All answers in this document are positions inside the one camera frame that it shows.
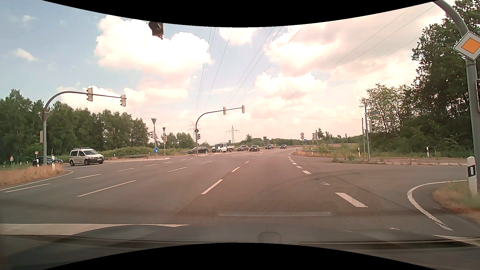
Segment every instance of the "road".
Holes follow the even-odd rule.
[[[466,179],[464,167],[340,164],[294,156],[294,150],[65,167],[61,177],[0,190],[0,234],[68,234],[99,224],[278,222],[480,235],[478,225],[433,202],[429,193],[438,184],[412,195],[445,226],[407,198],[421,184]]]

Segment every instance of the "white pickup truck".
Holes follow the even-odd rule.
[[[235,146],[231,145],[231,146],[227,146],[227,143],[219,143],[219,144],[215,144],[212,148],[212,152],[215,153],[216,151],[218,151],[221,153],[221,152],[231,152],[233,149],[235,149]]]

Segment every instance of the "road sign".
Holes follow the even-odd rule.
[[[469,31],[453,49],[472,60],[476,60],[480,55],[480,37]]]

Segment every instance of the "black car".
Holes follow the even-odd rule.
[[[192,150],[188,151],[189,154],[196,154],[197,153],[197,148],[194,147]],[[206,148],[205,146],[199,146],[198,147],[198,153],[201,154],[201,153],[208,153],[208,148]]]
[[[252,145],[252,147],[250,147],[250,151],[260,151],[260,146]]]
[[[247,146],[247,145],[241,145],[241,146],[239,146],[239,147],[237,148],[237,152],[238,152],[238,151],[245,151],[245,150],[247,150],[247,149],[248,149],[248,146]]]

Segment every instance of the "dry grass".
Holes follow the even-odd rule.
[[[20,170],[0,171],[0,186],[26,183],[35,179],[45,178],[61,174],[63,165],[55,164],[55,170],[51,166],[30,166]]]
[[[467,181],[445,184],[432,197],[442,207],[480,223],[480,194],[472,195]]]

